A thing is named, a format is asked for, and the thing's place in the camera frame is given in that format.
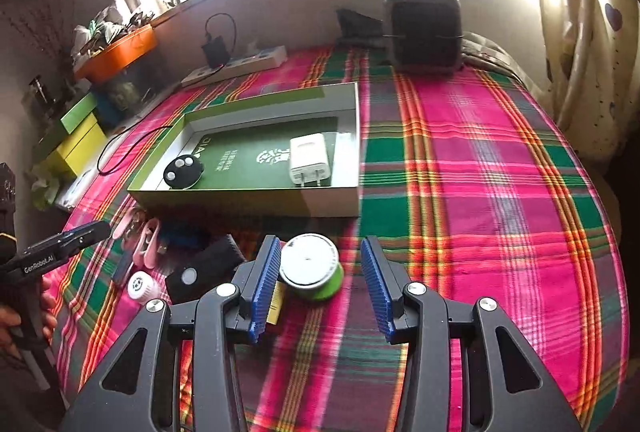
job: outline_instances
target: silver screw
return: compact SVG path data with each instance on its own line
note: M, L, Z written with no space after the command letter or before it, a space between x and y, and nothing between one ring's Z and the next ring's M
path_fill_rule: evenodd
M406 290L412 295L424 295L427 293L425 285L419 282L411 282L411 284L407 285Z
M146 303L146 310L150 313L157 313L164 307L164 302L162 302L159 298L154 298Z
M493 311L498 307L498 303L489 297L484 297L480 299L480 307L485 311Z
M236 292L236 286L230 283L220 284L216 288L216 293L218 294L218 296L221 296L221 297L229 297L235 292Z

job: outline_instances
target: blue gripper pad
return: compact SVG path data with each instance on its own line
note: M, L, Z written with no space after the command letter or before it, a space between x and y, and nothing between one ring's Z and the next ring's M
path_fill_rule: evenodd
M280 240L274 238L262 264L255 264L254 268L262 267L260 278L255 287L255 294L251 300L251 324L248 335L253 343L258 341L258 336L264 332L271 306L271 297L276 286L280 272Z
M378 322L378 329L385 335L386 341L390 342L396 332L391 295L380 272L378 259L366 238L362 240L360 245L360 262L364 278L367 281L367 290Z

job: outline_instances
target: tape roll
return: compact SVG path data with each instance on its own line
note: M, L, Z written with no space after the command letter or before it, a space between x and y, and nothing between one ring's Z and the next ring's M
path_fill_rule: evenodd
M280 276L302 298L320 301L337 293L344 269L331 240L324 235L302 234L284 245Z

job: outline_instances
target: orange shelf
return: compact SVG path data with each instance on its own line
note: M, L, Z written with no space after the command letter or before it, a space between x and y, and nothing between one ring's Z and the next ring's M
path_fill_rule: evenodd
M137 60L156 46L158 46L158 40L154 30L151 24L147 24L87 60L74 73L74 76L76 80L87 78L91 83L100 84L113 78L134 60Z

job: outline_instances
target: wall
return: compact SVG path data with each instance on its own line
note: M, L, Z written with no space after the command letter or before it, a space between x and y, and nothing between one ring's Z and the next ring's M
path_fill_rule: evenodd
M24 176L31 168L31 149L38 135L20 101L28 83L46 73L48 65L11 30L0 26L0 162L6 162L16 176L14 223L19 249L59 232L66 220L55 210L42 213L33 207L31 184Z
M87 24L111 1L74 0L75 6L72 7L72 1L68 0L63 14L69 37L73 26ZM127 2L133 6L136 0ZM53 12L56 19L60 14L59 11ZM17 177L14 219L20 248L60 231L66 221L66 215L57 210L43 214L33 208L31 185L24 176L24 171L31 169L31 149L38 141L38 134L20 101L29 81L37 74L41 74L49 85L55 86L59 81L54 62L34 49L7 22L0 22L0 162L6 161Z
M537 84L546 83L546 60L538 0L460 0L463 29L503 46ZM335 9L351 8L382 18L382 0L204 0L156 27L160 50L174 79L204 65L200 46L204 22L218 11L238 24L238 54L247 43L260 47L284 44L289 50L328 44L340 35ZM210 30L220 30L230 44L230 27L221 18Z

